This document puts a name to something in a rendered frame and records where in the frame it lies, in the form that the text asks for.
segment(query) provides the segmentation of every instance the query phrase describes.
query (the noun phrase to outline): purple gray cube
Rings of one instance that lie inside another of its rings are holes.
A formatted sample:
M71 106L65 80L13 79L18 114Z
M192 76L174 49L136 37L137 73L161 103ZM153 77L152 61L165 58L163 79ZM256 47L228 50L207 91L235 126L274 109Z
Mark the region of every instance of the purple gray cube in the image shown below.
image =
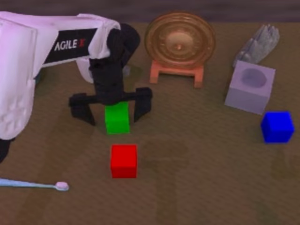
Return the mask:
M271 96L275 71L237 61L225 105L262 115Z

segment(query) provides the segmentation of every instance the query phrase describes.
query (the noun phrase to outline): blue cube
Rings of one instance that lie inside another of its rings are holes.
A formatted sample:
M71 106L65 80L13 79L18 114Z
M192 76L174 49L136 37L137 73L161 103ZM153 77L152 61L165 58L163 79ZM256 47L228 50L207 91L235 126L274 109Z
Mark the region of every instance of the blue cube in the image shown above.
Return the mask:
M261 129L266 143L288 143L295 127L288 111L266 112Z

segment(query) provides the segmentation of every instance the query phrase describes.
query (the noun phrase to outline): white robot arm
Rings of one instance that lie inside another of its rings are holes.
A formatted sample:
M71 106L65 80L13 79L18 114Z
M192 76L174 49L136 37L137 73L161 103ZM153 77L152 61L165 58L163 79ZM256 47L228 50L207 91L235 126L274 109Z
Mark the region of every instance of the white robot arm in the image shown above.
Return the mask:
M120 24L97 15L34 16L0 12L0 139L11 140L32 112L35 80L43 67L77 61L83 78L90 59L110 55L106 39Z

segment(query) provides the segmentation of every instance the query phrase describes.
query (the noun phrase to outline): white toothbrush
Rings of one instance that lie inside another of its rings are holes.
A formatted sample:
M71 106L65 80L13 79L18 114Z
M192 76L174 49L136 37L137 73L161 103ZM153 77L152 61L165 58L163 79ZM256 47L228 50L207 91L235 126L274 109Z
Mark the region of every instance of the white toothbrush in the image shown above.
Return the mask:
M66 182L57 182L53 184L39 184L19 180L9 180L0 178L0 186L2 187L23 187L23 188L54 188L58 191L68 191L69 185Z

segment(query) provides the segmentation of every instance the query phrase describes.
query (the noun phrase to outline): circular hole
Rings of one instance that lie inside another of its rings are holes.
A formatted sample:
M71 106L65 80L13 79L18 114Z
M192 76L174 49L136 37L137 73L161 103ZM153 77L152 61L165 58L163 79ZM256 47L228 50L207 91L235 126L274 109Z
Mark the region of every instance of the circular hole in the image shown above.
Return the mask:
M242 82L251 88L261 88L266 84L267 78L258 69L245 69L242 74Z

